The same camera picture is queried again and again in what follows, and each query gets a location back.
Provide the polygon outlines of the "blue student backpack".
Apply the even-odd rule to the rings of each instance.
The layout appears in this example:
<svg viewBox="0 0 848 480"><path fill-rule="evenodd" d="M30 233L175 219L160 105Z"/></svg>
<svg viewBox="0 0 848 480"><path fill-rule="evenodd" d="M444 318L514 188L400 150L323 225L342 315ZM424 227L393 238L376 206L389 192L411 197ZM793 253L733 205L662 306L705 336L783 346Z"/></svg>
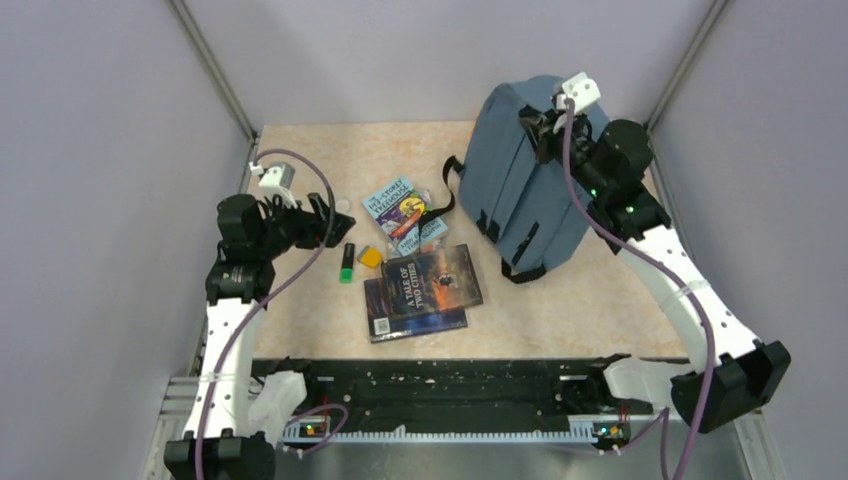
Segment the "blue student backpack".
<svg viewBox="0 0 848 480"><path fill-rule="evenodd" d="M449 157L443 165L444 177L458 174L459 191L420 220L424 226L461 207L495 247L502 275L514 284L538 280L568 261L588 229L575 205L587 205L590 195L581 187L569 193L559 163L535 163L518 119L525 106L555 111L555 91L569 78L539 75L496 86L480 109L464 159ZM593 139L608 122L598 102L583 113Z"/></svg>

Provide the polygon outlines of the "colourful Treehouse book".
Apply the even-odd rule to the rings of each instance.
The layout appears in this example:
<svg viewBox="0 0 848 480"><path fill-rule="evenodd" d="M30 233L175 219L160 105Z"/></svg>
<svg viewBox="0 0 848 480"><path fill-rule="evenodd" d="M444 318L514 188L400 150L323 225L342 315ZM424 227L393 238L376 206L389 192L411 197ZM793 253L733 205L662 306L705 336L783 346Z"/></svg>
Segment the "colourful Treehouse book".
<svg viewBox="0 0 848 480"><path fill-rule="evenodd" d="M421 217L431 210L430 199L405 176L366 196L361 203L398 256L414 254L448 232L441 219L420 226Z"/></svg>

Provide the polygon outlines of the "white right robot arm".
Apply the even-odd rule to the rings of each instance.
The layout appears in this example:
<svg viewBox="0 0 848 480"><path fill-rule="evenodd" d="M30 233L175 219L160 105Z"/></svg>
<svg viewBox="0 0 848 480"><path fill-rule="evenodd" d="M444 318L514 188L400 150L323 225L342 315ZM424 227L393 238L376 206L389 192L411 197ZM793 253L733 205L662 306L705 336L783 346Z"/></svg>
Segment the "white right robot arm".
<svg viewBox="0 0 848 480"><path fill-rule="evenodd" d="M686 365L615 360L586 385L589 404L600 412L626 399L665 404L702 434L766 405L792 356L782 342L765 342L744 325L691 260L643 183L654 159L646 130L613 120L596 132L570 106L546 112L525 106L519 122L537 161L558 161L567 187L588 194L579 212L642 280L688 355Z"/></svg>

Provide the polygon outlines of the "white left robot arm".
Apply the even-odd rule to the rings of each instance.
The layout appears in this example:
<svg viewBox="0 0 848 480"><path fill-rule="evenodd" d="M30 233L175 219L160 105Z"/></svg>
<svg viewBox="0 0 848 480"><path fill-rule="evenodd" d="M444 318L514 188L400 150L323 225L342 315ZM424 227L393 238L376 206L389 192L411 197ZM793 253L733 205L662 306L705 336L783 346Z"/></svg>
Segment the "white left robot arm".
<svg viewBox="0 0 848 480"><path fill-rule="evenodd" d="M205 280L206 343L191 413L179 439L164 447L175 479L271 479L276 448L292 414L319 404L320 386L294 371L271 374L252 397L254 345L274 294L274 260L290 248L335 247L355 219L318 193L310 209L275 195L225 198L217 205L221 239Z"/></svg>

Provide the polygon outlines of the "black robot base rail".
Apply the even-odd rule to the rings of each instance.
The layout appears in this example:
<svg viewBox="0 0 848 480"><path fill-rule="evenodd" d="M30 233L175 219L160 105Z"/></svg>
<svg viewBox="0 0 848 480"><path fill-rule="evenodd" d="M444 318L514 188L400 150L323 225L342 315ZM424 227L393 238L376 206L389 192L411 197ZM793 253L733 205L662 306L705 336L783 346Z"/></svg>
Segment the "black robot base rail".
<svg viewBox="0 0 848 480"><path fill-rule="evenodd" d="M606 359L256 360L268 380L305 378L297 407L306 419L284 435L314 443L327 430L338 442L540 441L594 443L611 427L656 408L616 399Z"/></svg>

